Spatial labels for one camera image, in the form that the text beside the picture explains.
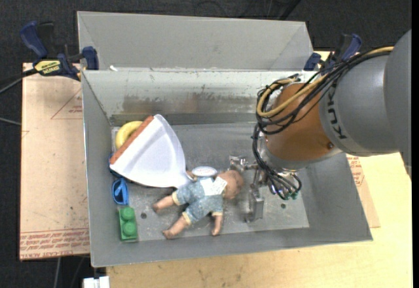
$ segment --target cardboard sheet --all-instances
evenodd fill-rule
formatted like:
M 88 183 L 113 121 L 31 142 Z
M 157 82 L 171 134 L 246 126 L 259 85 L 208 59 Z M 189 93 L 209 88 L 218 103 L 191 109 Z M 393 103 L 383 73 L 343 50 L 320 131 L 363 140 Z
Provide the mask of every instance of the cardboard sheet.
M 90 252 L 80 82 L 23 81 L 20 259 Z

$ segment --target green toy block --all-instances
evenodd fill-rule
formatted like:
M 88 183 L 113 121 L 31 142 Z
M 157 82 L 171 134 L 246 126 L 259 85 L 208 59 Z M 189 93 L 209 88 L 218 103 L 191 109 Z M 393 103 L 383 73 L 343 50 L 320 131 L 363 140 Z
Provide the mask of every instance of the green toy block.
M 120 238 L 123 242 L 137 240 L 136 213 L 131 207 L 118 210 L 120 223 Z

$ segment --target white label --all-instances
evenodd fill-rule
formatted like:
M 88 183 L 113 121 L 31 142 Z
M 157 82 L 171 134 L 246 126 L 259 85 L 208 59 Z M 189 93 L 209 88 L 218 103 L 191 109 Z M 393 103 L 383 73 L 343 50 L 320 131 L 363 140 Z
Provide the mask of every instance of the white label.
M 220 195 L 223 193 L 224 188 L 227 186 L 227 181 L 216 178 L 213 182 L 212 179 L 205 179 L 201 181 L 202 188 L 206 196 Z

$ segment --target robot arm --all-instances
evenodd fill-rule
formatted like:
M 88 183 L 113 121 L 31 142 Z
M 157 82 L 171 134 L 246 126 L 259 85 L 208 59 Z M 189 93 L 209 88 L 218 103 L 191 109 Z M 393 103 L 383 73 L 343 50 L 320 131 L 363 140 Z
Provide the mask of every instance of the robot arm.
M 283 199 L 295 197 L 298 170 L 342 151 L 400 152 L 411 177 L 411 35 L 410 30 L 394 47 L 337 62 L 306 83 L 295 75 L 259 92 L 254 204 L 258 183 Z

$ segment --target yellow object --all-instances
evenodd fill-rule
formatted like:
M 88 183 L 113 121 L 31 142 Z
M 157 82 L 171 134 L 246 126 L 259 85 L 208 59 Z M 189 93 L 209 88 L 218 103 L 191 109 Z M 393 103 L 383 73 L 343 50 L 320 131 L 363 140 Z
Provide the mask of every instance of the yellow object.
M 60 70 L 60 62 L 58 60 L 43 60 L 38 62 L 34 67 L 38 72 L 47 75 L 53 71 Z
M 120 149 L 120 147 L 125 143 L 125 141 L 132 135 L 136 129 L 139 128 L 142 122 L 135 121 L 135 122 L 129 122 L 119 129 L 117 132 L 117 135 L 115 137 L 115 146 L 117 149 Z

